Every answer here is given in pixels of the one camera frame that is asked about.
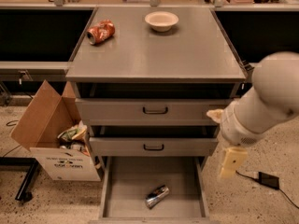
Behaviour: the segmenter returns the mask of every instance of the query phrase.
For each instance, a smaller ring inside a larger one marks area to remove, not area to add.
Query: black handle
[[[160,147],[147,147],[147,145],[143,145],[143,149],[146,151],[162,151],[164,150],[164,144],[162,144]]]
[[[143,113],[146,115],[164,115],[168,113],[168,107],[163,110],[147,110],[146,107],[143,107]]]

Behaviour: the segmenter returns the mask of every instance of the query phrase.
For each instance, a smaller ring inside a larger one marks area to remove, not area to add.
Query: terrazzo floor
[[[0,157],[18,144],[9,134],[13,127],[6,124],[18,120],[25,106],[0,107]],[[299,224],[299,210],[278,190],[235,175],[219,180],[221,154],[227,143],[220,143],[208,159],[203,180],[211,220],[222,224]],[[18,147],[8,157],[31,157]],[[256,176],[263,171],[280,178],[280,187],[299,205],[299,119],[280,124],[266,134],[264,140],[249,148],[249,158],[239,172]],[[40,170],[31,187],[33,199],[15,201],[23,171],[0,169],[0,223],[88,223],[99,217],[102,182],[53,181]]]

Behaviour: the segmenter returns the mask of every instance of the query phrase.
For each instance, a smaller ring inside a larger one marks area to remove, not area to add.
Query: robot
[[[230,147],[225,150],[221,177],[231,177],[248,156],[246,147],[264,138],[272,127],[299,114],[299,54],[278,52],[254,68],[252,87],[224,110],[207,112],[221,126]]]

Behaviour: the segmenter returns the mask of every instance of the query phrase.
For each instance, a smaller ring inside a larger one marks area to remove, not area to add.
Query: countertop
[[[157,11],[178,15],[165,33],[144,18]],[[110,19],[115,34],[92,46],[85,36],[66,79],[77,82],[236,82],[245,75],[208,7],[102,6],[91,26]]]

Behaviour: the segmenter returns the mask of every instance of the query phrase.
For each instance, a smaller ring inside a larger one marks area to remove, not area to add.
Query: red can
[[[87,37],[92,45],[101,43],[113,36],[115,27],[111,20],[102,20],[87,30]]]

